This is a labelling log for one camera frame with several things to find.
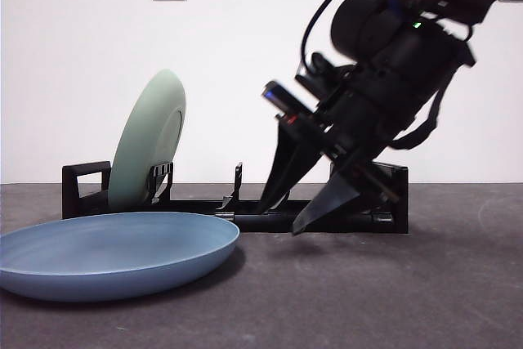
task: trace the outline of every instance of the black cable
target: black cable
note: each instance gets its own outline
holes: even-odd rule
[[[307,72],[309,74],[315,74],[315,71],[312,70],[309,65],[306,63],[306,53],[305,53],[305,47],[306,47],[306,44],[307,44],[307,39],[309,38],[309,35],[311,34],[311,31],[312,31],[312,28],[314,27],[316,21],[320,18],[321,14],[325,11],[325,9],[327,8],[327,6],[331,3],[332,0],[324,0],[323,3],[321,3],[321,6],[320,8],[318,8],[318,10],[316,11],[316,13],[312,16],[312,19],[311,21],[309,22],[309,25],[306,27],[305,29],[305,33],[303,34],[303,39],[302,39],[302,49],[301,49],[301,54],[302,54],[302,63],[303,65],[305,66],[305,69],[307,70]]]

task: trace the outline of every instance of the light green plate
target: light green plate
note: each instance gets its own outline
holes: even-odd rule
[[[114,156],[109,207],[122,211],[143,204],[154,165],[172,161],[186,115],[186,94],[168,69],[157,73],[134,105]]]

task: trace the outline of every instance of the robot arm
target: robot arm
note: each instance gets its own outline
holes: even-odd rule
[[[412,149],[427,139],[454,73],[462,65],[475,64],[467,41],[494,1],[343,2],[333,18],[331,39],[339,52],[357,63],[334,67],[314,53],[308,65],[302,45],[305,73],[296,79],[318,99],[316,111],[309,111],[277,82],[266,85],[264,97],[283,113],[277,117],[279,143],[259,210],[276,204],[322,154],[333,162],[334,173],[298,215],[295,234],[334,210],[394,201],[395,185],[372,160],[388,146]],[[438,23],[442,19],[467,25],[468,37],[461,40],[444,31]],[[427,121],[395,140],[433,96]]]

